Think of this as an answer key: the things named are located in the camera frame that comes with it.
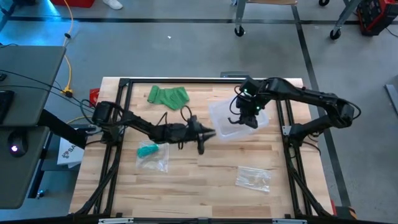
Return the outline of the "teal elastic bandage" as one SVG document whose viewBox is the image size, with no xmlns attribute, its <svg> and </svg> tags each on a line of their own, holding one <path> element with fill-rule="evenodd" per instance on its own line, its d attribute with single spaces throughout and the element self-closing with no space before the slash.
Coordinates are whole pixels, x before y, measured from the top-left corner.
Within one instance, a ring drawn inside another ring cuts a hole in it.
<svg viewBox="0 0 398 224">
<path fill-rule="evenodd" d="M 156 153 L 158 150 L 159 150 L 159 147 L 157 144 L 145 145 L 145 146 L 140 147 L 137 150 L 137 156 L 138 156 L 138 158 L 142 159 L 146 156 Z"/>
</svg>

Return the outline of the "grey cart leg with caster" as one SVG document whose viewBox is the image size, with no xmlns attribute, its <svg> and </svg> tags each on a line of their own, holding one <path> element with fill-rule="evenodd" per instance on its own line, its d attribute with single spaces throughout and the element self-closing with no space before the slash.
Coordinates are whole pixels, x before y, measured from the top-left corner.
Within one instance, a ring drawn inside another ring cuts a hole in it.
<svg viewBox="0 0 398 224">
<path fill-rule="evenodd" d="M 245 34 L 245 30 L 242 27 L 242 21 L 247 1 L 248 0 L 234 0 L 234 5 L 236 6 L 234 33 L 238 37 L 242 37 Z"/>
</svg>

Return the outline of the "red and black toolbox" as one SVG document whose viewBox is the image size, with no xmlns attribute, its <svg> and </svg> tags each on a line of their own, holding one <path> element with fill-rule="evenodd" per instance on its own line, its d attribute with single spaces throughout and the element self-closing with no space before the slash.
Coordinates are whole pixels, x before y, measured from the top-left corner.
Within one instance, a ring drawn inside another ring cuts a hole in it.
<svg viewBox="0 0 398 224">
<path fill-rule="evenodd" d="M 356 13 L 362 35 L 379 35 L 398 16 L 398 0 L 362 0 Z"/>
</svg>

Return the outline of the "grey table leg with caster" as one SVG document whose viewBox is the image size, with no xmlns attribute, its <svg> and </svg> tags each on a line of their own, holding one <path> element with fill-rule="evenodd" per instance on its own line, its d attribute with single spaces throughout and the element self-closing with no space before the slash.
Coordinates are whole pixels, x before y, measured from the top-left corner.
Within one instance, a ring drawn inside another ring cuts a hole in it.
<svg viewBox="0 0 398 224">
<path fill-rule="evenodd" d="M 334 28 L 330 32 L 330 39 L 331 40 L 337 40 L 341 36 L 341 28 L 343 24 L 347 21 L 350 15 L 354 13 L 355 9 L 358 7 L 358 5 L 362 2 L 363 0 L 343 0 L 345 4 L 345 8 L 341 12 L 338 20 L 336 21 L 336 24 Z"/>
</svg>

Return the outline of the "dark grey block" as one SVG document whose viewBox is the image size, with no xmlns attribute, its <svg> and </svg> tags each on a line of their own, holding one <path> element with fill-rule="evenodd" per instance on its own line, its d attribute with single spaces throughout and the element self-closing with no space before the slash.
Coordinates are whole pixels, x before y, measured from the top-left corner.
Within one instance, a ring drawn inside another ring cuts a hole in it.
<svg viewBox="0 0 398 224">
<path fill-rule="evenodd" d="M 221 72 L 221 78 L 246 78 L 249 77 L 250 74 L 248 72 Z"/>
</svg>

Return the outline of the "grey desk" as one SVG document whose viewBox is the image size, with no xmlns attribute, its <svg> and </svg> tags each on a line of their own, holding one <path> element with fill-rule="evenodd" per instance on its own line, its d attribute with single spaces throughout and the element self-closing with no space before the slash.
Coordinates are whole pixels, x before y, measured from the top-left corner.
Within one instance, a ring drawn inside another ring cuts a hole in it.
<svg viewBox="0 0 398 224">
<path fill-rule="evenodd" d="M 0 48 L 0 90 L 14 91 L 7 116 L 0 124 L 0 209 L 20 208 L 42 153 L 49 129 L 38 126 L 57 76 L 65 47 L 12 45 Z M 27 131 L 28 151 L 10 154 L 7 139 L 17 129 Z"/>
</svg>

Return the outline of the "light green elastic bandage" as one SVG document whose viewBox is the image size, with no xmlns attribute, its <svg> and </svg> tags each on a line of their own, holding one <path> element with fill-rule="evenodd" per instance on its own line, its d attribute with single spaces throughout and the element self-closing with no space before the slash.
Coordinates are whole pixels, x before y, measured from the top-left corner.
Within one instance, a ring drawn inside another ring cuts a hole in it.
<svg viewBox="0 0 398 224">
<path fill-rule="evenodd" d="M 186 89 L 182 86 L 175 88 L 160 88 L 152 86 L 147 97 L 149 103 L 155 105 L 165 105 L 171 110 L 180 110 L 190 101 Z"/>
</svg>

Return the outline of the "grey metal bar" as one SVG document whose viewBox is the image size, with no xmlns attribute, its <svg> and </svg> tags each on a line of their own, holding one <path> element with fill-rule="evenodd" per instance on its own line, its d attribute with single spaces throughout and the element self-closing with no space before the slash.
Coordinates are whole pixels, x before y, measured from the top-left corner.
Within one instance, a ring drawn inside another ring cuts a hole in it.
<svg viewBox="0 0 398 224">
<path fill-rule="evenodd" d="M 398 115 L 398 91 L 396 90 L 395 86 L 391 84 L 385 85 L 385 89 L 392 103 L 394 111 Z"/>
</svg>

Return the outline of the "black and orange box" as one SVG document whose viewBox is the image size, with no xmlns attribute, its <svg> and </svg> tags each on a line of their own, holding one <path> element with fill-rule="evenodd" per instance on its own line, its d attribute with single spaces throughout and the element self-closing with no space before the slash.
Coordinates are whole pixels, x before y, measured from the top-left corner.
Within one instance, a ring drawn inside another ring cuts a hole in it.
<svg viewBox="0 0 398 224">
<path fill-rule="evenodd" d="M 352 207 L 336 206 L 335 202 L 331 200 L 331 207 L 333 210 L 333 215 L 338 218 L 357 220 L 357 214 Z"/>
</svg>

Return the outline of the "clear plastic bag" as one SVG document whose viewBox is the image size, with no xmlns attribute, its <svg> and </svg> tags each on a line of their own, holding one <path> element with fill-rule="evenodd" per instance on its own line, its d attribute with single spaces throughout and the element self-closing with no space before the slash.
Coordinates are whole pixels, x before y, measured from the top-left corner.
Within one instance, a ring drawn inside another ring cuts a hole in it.
<svg viewBox="0 0 398 224">
<path fill-rule="evenodd" d="M 252 167 L 238 167 L 235 185 L 261 192 L 270 191 L 271 172 Z"/>
<path fill-rule="evenodd" d="M 141 141 L 139 147 L 150 145 L 150 144 L 157 144 L 152 141 Z M 157 144 L 159 150 L 146 156 L 142 159 L 138 158 L 136 152 L 136 168 L 140 170 L 153 170 L 158 172 L 168 172 L 169 169 L 169 144 Z"/>
</svg>

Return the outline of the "red clamp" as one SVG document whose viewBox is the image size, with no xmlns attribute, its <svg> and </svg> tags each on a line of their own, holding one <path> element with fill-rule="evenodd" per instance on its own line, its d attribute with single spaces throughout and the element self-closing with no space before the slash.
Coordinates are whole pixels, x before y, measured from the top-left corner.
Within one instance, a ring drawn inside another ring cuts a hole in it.
<svg viewBox="0 0 398 224">
<path fill-rule="evenodd" d="M 89 101 L 94 106 L 97 104 L 99 92 L 99 88 L 90 89 L 89 91 Z"/>
</svg>

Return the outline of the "black diagonal beam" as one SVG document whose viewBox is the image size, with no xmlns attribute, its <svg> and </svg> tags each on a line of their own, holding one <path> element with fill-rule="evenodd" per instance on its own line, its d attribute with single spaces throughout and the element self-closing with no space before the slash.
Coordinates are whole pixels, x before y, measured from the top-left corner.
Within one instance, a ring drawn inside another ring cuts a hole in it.
<svg viewBox="0 0 398 224">
<path fill-rule="evenodd" d="M 75 129 L 69 124 L 58 119 L 51 112 L 43 109 L 37 123 L 38 126 L 46 126 L 51 132 L 66 139 L 70 143 L 84 149 L 86 146 L 87 133 L 83 129 Z"/>
</svg>

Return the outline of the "white metal bracket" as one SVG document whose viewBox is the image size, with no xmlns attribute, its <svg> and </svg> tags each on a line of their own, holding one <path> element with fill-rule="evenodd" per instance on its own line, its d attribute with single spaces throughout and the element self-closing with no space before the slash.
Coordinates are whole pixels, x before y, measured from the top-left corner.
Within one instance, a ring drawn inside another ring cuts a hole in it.
<svg viewBox="0 0 398 224">
<path fill-rule="evenodd" d="M 276 218 L 272 220 L 272 224 L 308 224 L 308 223 L 306 220 Z"/>
<path fill-rule="evenodd" d="M 98 224 L 133 224 L 133 218 L 104 218 L 99 219 Z"/>
</svg>

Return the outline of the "red crate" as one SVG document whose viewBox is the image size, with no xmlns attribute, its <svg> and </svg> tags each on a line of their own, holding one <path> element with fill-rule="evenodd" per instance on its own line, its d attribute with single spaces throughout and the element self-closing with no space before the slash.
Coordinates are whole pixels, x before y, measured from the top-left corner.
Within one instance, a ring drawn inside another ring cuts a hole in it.
<svg viewBox="0 0 398 224">
<path fill-rule="evenodd" d="M 53 5 L 57 6 L 66 6 L 66 3 L 69 7 L 82 7 L 82 8 L 90 8 L 95 0 L 49 0 Z"/>
</svg>

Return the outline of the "flat clear plastic bag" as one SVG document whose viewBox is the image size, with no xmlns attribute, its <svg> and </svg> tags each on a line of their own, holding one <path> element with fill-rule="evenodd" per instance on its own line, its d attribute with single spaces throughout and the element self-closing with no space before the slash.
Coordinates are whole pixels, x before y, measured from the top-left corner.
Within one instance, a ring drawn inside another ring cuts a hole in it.
<svg viewBox="0 0 398 224">
<path fill-rule="evenodd" d="M 252 167 L 238 167 L 235 185 L 261 192 L 270 191 L 271 172 Z"/>
</svg>

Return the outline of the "white printed paper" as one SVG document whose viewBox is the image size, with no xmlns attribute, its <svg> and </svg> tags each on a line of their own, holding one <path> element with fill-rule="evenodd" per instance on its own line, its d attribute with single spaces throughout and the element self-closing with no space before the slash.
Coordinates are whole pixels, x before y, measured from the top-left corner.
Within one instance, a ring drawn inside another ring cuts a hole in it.
<svg viewBox="0 0 398 224">
<path fill-rule="evenodd" d="M 84 150 L 66 139 L 61 138 L 58 149 L 57 165 L 67 166 L 69 169 L 81 164 Z"/>
</svg>

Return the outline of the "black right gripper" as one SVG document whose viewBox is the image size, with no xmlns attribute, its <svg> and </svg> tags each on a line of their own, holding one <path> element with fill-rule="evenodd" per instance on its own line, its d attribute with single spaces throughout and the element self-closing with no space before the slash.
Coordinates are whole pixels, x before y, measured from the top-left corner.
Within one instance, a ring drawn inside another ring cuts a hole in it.
<svg viewBox="0 0 398 224">
<path fill-rule="evenodd" d="M 248 122 L 249 127 L 257 129 L 258 122 L 256 116 L 260 110 L 265 108 L 265 104 L 255 96 L 239 93 L 236 100 L 236 107 L 240 112 L 238 123 L 246 124 Z"/>
</svg>

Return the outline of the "black computer mouse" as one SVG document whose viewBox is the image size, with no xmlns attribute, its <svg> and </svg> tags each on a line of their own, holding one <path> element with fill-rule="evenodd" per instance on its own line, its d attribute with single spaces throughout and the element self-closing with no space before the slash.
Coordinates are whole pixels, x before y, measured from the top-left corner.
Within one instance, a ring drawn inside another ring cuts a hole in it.
<svg viewBox="0 0 398 224">
<path fill-rule="evenodd" d="M 28 151 L 27 131 L 24 129 L 14 130 L 7 139 L 10 154 L 13 157 L 22 157 Z"/>
</svg>

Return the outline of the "person's foot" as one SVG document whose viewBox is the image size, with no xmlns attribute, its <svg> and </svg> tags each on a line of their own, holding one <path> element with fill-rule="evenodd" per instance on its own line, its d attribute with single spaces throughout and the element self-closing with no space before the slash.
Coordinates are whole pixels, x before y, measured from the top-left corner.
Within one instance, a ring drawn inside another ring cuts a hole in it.
<svg viewBox="0 0 398 224">
<path fill-rule="evenodd" d="M 113 10 L 120 10 L 123 5 L 118 0 L 102 0 L 104 4 L 109 6 Z"/>
</svg>

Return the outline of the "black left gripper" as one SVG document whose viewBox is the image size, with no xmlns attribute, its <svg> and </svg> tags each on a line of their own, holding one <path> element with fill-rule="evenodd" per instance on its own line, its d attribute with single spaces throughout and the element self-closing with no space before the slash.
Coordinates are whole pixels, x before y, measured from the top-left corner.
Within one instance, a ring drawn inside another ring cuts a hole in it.
<svg viewBox="0 0 398 224">
<path fill-rule="evenodd" d="M 197 142 L 198 154 L 203 155 L 205 152 L 204 138 L 212 138 L 216 136 L 216 131 L 207 128 L 198 122 L 197 125 L 189 126 L 182 123 L 173 123 L 166 128 L 166 142 L 171 144 L 180 144 L 183 147 L 185 142 Z"/>
</svg>

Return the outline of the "black keyboard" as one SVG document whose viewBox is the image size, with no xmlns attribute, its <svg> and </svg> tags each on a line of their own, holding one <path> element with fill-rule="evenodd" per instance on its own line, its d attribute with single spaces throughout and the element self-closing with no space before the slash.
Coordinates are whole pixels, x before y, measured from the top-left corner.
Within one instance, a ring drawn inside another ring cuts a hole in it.
<svg viewBox="0 0 398 224">
<path fill-rule="evenodd" d="M 0 90 L 0 124 L 5 120 L 14 99 L 14 91 Z"/>
</svg>

